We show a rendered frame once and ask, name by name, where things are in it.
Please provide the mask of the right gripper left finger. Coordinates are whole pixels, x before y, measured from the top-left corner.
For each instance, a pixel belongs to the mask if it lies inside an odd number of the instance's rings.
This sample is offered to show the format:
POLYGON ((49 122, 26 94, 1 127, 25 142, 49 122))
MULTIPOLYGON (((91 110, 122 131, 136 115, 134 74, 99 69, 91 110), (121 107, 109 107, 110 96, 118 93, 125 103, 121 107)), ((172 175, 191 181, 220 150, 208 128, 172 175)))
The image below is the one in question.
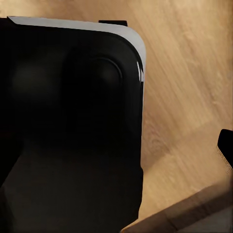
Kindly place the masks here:
POLYGON ((0 187, 25 149, 21 129, 0 134, 0 187))

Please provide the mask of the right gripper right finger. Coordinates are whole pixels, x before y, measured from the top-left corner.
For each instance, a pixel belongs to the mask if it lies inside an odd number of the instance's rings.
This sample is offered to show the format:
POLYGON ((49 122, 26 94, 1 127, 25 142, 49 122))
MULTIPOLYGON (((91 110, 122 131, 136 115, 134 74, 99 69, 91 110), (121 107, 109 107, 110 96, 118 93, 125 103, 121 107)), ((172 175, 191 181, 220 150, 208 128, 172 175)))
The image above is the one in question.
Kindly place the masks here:
POLYGON ((217 145, 233 168, 233 131, 222 129, 217 145))

